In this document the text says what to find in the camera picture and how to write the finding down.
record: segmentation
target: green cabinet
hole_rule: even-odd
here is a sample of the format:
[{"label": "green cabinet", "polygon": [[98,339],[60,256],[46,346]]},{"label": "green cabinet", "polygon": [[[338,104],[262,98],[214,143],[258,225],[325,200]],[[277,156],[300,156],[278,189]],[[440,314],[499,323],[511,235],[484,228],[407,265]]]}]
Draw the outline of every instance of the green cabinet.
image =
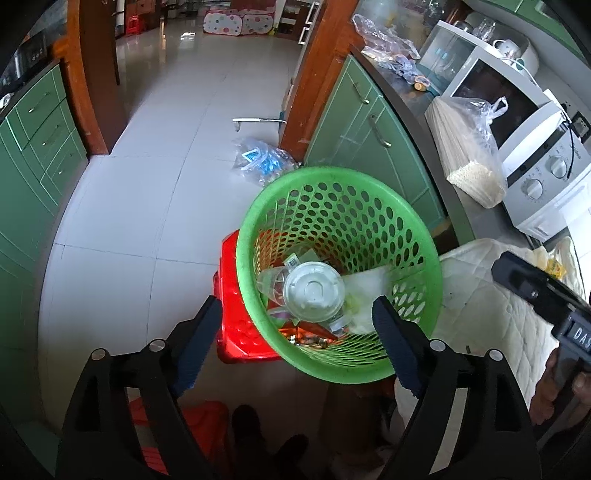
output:
[{"label": "green cabinet", "polygon": [[517,12],[517,9],[523,3],[523,1],[524,0],[485,0],[485,2],[489,4],[502,7],[510,12]]},{"label": "green cabinet", "polygon": [[376,94],[372,89],[371,80],[360,67],[355,66],[352,57],[345,61],[326,104],[306,155],[306,158],[314,159],[314,163],[320,164],[332,159],[335,147],[338,148],[343,141],[342,135],[349,132],[356,118],[367,115],[375,101]]},{"label": "green cabinet", "polygon": [[542,0],[523,0],[516,10],[517,15],[536,25],[547,34],[569,48],[574,54],[583,58],[582,52],[559,20],[553,18],[553,13]]},{"label": "green cabinet", "polygon": [[[351,88],[354,81],[369,85],[370,90],[357,95]],[[360,98],[367,103],[360,105]],[[305,162],[351,168],[382,181],[414,208],[429,230],[445,219],[417,149],[380,90],[352,56],[343,66]]]},{"label": "green cabinet", "polygon": [[0,122],[0,404],[14,423],[33,419],[38,403],[29,350],[37,336],[35,285],[64,195],[87,164],[59,66],[27,87]]}]

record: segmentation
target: wooden door frame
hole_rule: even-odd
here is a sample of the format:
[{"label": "wooden door frame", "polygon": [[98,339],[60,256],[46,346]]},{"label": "wooden door frame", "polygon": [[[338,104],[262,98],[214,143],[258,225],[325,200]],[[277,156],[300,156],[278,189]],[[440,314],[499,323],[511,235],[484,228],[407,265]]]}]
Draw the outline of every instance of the wooden door frame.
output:
[{"label": "wooden door frame", "polygon": [[294,92],[285,110],[280,147],[303,160],[324,106],[349,54],[364,46],[350,19],[359,0],[324,0],[311,33]]}]

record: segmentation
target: white cloth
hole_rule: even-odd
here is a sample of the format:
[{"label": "white cloth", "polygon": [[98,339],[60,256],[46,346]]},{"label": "white cloth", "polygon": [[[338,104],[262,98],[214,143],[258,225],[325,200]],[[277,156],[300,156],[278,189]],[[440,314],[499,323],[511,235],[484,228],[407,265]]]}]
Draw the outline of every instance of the white cloth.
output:
[{"label": "white cloth", "polygon": [[[565,237],[553,252],[535,251],[481,239],[440,257],[443,272],[443,303],[431,338],[445,341],[456,352],[484,355],[491,348],[503,352],[529,408],[535,385],[545,369],[550,352],[558,345],[551,326],[517,295],[493,282],[492,264],[505,251],[512,251],[532,265],[545,268],[550,258],[565,267],[563,281],[580,296],[583,281],[573,242]],[[466,390],[458,390],[445,437],[432,472],[449,464],[463,418]],[[413,414],[417,399],[396,382],[398,412],[404,425]]]}]

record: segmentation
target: kitchen counter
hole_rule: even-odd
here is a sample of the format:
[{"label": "kitchen counter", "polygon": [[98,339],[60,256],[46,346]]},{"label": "kitchen counter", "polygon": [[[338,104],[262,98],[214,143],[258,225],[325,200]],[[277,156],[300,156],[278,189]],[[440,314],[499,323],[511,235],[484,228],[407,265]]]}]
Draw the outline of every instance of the kitchen counter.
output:
[{"label": "kitchen counter", "polygon": [[422,156],[460,245],[476,238],[494,238],[518,247],[528,247],[525,235],[513,227],[502,204],[485,209],[445,178],[435,141],[424,116],[434,95],[418,92],[394,72],[375,65],[358,49],[352,47],[351,53],[379,87]]}]

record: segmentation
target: person's foot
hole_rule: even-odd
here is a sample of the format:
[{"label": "person's foot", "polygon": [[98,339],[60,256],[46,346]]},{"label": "person's foot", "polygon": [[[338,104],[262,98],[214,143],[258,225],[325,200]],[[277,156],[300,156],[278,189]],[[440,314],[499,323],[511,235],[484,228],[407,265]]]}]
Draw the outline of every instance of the person's foot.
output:
[{"label": "person's foot", "polygon": [[277,450],[275,459],[279,463],[298,464],[308,449],[308,437],[303,434],[287,439]]},{"label": "person's foot", "polygon": [[232,430],[234,431],[234,441],[240,442],[247,437],[260,437],[261,421],[256,410],[250,405],[240,405],[232,413]]}]

